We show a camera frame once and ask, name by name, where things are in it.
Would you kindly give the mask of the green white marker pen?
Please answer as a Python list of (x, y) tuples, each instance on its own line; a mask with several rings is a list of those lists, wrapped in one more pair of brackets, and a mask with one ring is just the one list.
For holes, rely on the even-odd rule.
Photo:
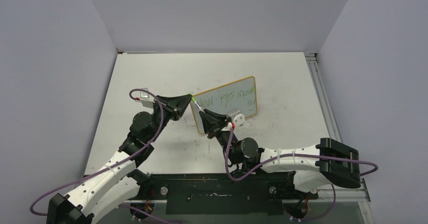
[(192, 102), (195, 104), (195, 106), (197, 107), (197, 109), (199, 111), (204, 112), (204, 109), (199, 105), (199, 103), (197, 102), (197, 100), (194, 96), (192, 97)]

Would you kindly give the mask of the yellow framed whiteboard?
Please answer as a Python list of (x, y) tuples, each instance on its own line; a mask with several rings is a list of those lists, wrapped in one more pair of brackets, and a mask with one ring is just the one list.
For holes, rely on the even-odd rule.
[[(208, 109), (222, 115), (237, 108), (242, 111), (246, 118), (249, 118), (256, 115), (258, 111), (256, 79), (254, 76), (198, 93), (194, 97), (203, 109)], [(199, 110), (192, 101), (190, 106), (197, 131), (203, 135), (204, 131), (198, 113)]]

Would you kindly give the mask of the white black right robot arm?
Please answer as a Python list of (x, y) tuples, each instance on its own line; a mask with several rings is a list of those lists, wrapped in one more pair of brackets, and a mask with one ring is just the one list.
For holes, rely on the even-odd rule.
[(289, 172), (292, 180), (285, 184), (286, 193), (298, 198), (324, 185), (360, 188), (359, 152), (332, 138), (321, 138), (318, 144), (295, 149), (259, 147), (250, 137), (239, 140), (235, 127), (245, 122), (237, 111), (226, 115), (208, 109), (199, 111), (204, 133), (216, 138), (223, 149), (225, 169), (236, 165), (233, 181), (255, 174)]

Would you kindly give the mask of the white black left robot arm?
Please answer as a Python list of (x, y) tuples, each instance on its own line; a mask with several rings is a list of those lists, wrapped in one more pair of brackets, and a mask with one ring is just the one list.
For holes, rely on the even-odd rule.
[(150, 194), (149, 177), (138, 167), (153, 152), (151, 144), (167, 123), (182, 117), (192, 95), (134, 100), (153, 112), (141, 111), (133, 117), (126, 139), (100, 170), (79, 181), (67, 194), (57, 193), (50, 199), (47, 223), (97, 223), (122, 202)]

